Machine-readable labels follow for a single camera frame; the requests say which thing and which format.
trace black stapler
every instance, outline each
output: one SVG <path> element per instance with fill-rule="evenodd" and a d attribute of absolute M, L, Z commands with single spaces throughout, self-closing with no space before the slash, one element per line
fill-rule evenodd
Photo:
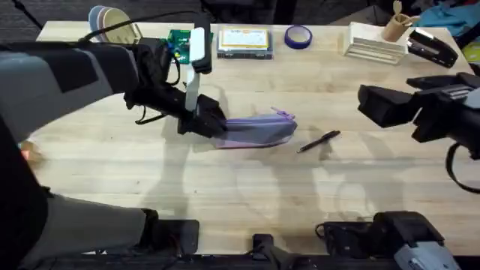
<path fill-rule="evenodd" d="M 413 30 L 406 45 L 409 53 L 446 68 L 453 67 L 458 59 L 458 54 L 447 43 L 419 28 Z"/>

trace tape roll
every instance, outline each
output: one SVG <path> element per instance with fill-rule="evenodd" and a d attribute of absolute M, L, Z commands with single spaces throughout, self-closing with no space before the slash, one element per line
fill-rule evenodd
<path fill-rule="evenodd" d="M 90 30 L 93 32 L 93 31 L 97 31 L 99 28 L 98 28 L 98 14 L 100 13 L 100 11 L 102 10 L 102 8 L 105 8 L 104 6 L 94 6 L 90 12 L 88 13 L 88 24 L 90 25 Z M 97 41 L 102 41 L 100 36 L 96 36 L 95 39 L 97 39 Z"/>
<path fill-rule="evenodd" d="M 114 26 L 117 23 L 126 22 L 130 20 L 130 17 L 123 10 L 112 7 L 105 12 L 102 19 L 103 22 L 100 22 L 100 25 L 104 28 L 107 28 Z M 132 25 L 126 25 L 106 32 L 105 37 L 109 42 L 133 44 L 135 42 L 136 35 Z"/>
<path fill-rule="evenodd" d="M 305 26 L 294 25 L 285 31 L 285 44 L 295 50 L 310 46 L 313 38 L 312 32 Z"/>
<path fill-rule="evenodd" d="M 100 10 L 100 12 L 98 13 L 98 16 L 97 16 L 97 24 L 98 24 L 98 28 L 99 29 L 104 29 L 104 17 L 105 17 L 105 13 L 110 9 L 111 7 L 102 7 L 102 9 Z M 100 42 L 109 42 L 108 39 L 107 39 L 107 36 L 105 35 L 105 33 L 103 34 L 99 34 L 98 37 L 100 38 Z"/>

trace black pen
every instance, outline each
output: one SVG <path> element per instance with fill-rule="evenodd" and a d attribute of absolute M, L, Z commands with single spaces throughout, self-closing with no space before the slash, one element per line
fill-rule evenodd
<path fill-rule="evenodd" d="M 310 150 L 312 149 L 313 147 L 315 146 L 318 146 L 320 143 L 326 143 L 328 142 L 330 139 L 333 139 L 334 137 L 338 136 L 338 134 L 340 134 L 340 131 L 338 130 L 333 130 L 333 131 L 330 131 L 328 132 L 327 134 L 323 135 L 320 139 L 316 140 L 315 142 L 310 142 L 309 144 L 307 144 L 306 146 L 300 148 L 297 153 L 303 153 L 307 150 Z"/>

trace white label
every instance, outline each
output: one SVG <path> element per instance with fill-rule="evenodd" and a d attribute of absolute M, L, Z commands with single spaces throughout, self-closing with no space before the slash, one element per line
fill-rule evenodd
<path fill-rule="evenodd" d="M 190 63 L 205 57 L 205 29 L 202 27 L 190 31 Z"/>
<path fill-rule="evenodd" d="M 255 28 L 224 28 L 222 31 L 222 46 L 225 47 L 256 47 L 269 46 L 269 33 L 265 29 Z"/>

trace black cable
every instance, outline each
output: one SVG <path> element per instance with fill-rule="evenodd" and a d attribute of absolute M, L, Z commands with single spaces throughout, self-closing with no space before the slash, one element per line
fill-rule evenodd
<path fill-rule="evenodd" d="M 145 21 L 149 21 L 149 20 L 153 20 L 153 19 L 157 19 L 157 18 L 161 18 L 161 17 L 165 17 L 165 16 L 177 15 L 177 14 L 196 14 L 196 15 L 200 15 L 198 12 L 193 11 L 193 10 L 181 10 L 181 11 L 173 11 L 173 12 L 161 13 L 161 14 L 150 15 L 150 16 L 143 16 L 143 17 L 136 18 L 136 19 L 130 19 L 128 21 L 120 22 L 120 23 L 117 23 L 115 25 L 112 25 L 112 26 L 109 26 L 109 27 L 106 27 L 106 28 L 102 28 L 102 29 L 99 29 L 97 31 L 93 31 L 93 32 L 87 34 L 85 37 L 80 38 L 79 43 L 81 43 L 81 44 L 88 43 L 95 36 L 98 36 L 100 34 L 103 34 L 103 33 L 106 33 L 106 32 L 109 32 L 109 31 L 112 31 L 112 30 L 115 30 L 115 29 L 119 29 L 120 27 L 123 27 L 123 26 L 128 26 L 132 23 L 145 22 Z"/>
<path fill-rule="evenodd" d="M 263 256 L 265 256 L 265 254 L 263 253 L 263 248 L 264 246 L 263 245 L 258 245 L 256 246 L 255 248 L 252 248 L 251 250 L 247 251 L 246 253 L 244 253 L 245 256 L 250 256 L 254 253 L 260 253 L 260 254 L 263 254 Z"/>
<path fill-rule="evenodd" d="M 157 120 L 160 120 L 162 119 L 163 117 L 165 116 L 168 116 L 168 115 L 165 115 L 165 114 L 160 114 L 160 115 L 157 115 L 155 117 L 152 117 L 152 118 L 148 118 L 146 120 L 143 120 L 145 119 L 145 114 L 147 113 L 147 107 L 144 106 L 143 107 L 143 114 L 142 114 L 142 118 L 140 118 L 139 120 L 135 120 L 135 124 L 137 125 L 144 125 L 144 124 L 148 124 L 148 123 L 152 123 L 153 121 L 157 121 Z"/>
<path fill-rule="evenodd" d="M 30 21 L 34 23 L 40 30 L 44 28 L 44 25 L 42 25 L 37 21 L 37 19 L 27 10 L 25 5 L 21 1 L 12 0 L 12 2 L 15 8 L 19 11 L 22 11 L 25 14 L 25 16 L 27 16 L 30 19 Z"/>
<path fill-rule="evenodd" d="M 167 84 L 169 84 L 170 86 L 176 86 L 177 84 L 180 83 L 180 62 L 175 56 L 173 56 L 173 61 L 175 62 L 175 67 L 177 68 L 178 76 L 175 82 L 167 82 Z"/>
<path fill-rule="evenodd" d="M 320 240 L 323 240 L 325 239 L 325 235 L 321 235 L 320 232 L 318 232 L 318 229 L 320 229 L 320 227 L 323 226 L 323 223 L 320 223 L 320 224 L 317 224 L 315 226 L 315 234 L 316 234 L 316 237 L 318 237 Z"/>
<path fill-rule="evenodd" d="M 445 168 L 447 169 L 448 176 L 450 176 L 451 180 L 453 180 L 453 182 L 455 182 L 464 191 L 468 191 L 473 194 L 480 194 L 480 188 L 474 188 L 474 187 L 470 187 L 460 183 L 457 180 L 455 173 L 453 172 L 453 160 L 455 157 L 455 152 L 457 151 L 459 146 L 460 146 L 460 143 L 456 142 L 452 146 L 450 146 L 450 148 L 448 149 L 447 157 L 445 159 Z"/>
<path fill-rule="evenodd" d="M 316 225 L 316 227 L 315 227 L 315 234 L 316 234 L 316 236 L 318 236 L 320 239 L 325 238 L 324 235 L 320 235 L 320 234 L 318 233 L 318 229 L 319 229 L 320 227 L 322 227 L 323 225 L 325 225 L 325 223 L 320 223 L 320 224 Z M 339 224 L 330 223 L 329 226 L 330 226 L 330 227 L 335 227 L 335 228 L 337 228 L 337 229 L 344 230 L 344 231 L 347 231 L 347 232 L 355 233 L 356 235 L 360 235 L 360 234 L 364 233 L 364 231 L 361 230 L 361 229 L 352 228 L 352 227 L 348 227 L 348 226 L 342 226 L 342 225 L 339 225 Z"/>

